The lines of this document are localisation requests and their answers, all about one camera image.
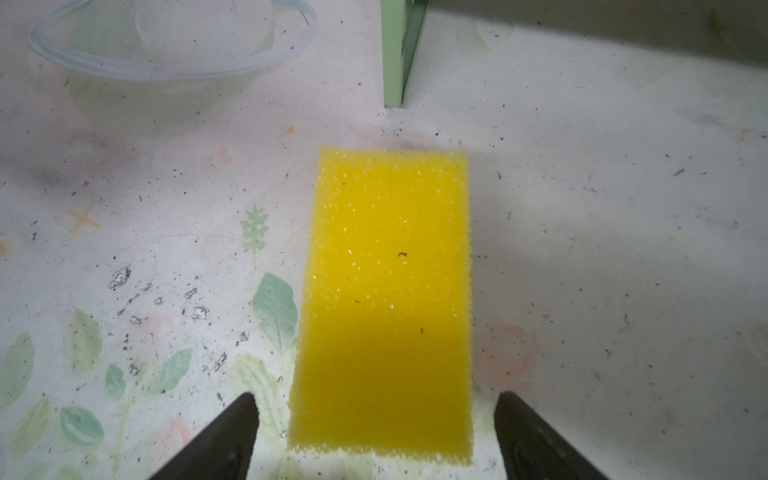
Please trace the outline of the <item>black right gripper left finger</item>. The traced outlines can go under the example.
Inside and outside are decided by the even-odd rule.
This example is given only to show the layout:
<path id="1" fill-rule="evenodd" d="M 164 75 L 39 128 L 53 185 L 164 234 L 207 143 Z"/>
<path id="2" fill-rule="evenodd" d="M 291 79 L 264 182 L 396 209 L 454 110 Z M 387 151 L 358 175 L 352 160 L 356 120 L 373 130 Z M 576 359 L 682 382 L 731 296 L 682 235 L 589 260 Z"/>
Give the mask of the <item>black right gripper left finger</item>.
<path id="1" fill-rule="evenodd" d="M 151 480 L 245 480 L 259 428 L 252 393 L 241 394 Z"/>

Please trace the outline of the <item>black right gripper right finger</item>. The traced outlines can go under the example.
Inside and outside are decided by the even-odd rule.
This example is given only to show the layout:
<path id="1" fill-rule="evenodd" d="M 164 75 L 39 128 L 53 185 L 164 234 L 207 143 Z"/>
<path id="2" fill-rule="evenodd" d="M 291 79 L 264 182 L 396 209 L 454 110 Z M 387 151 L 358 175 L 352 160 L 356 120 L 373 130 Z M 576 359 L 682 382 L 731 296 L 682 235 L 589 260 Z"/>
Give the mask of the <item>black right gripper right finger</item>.
<path id="1" fill-rule="evenodd" d="M 499 395 L 494 429 L 508 479 L 607 480 L 514 392 Z"/>

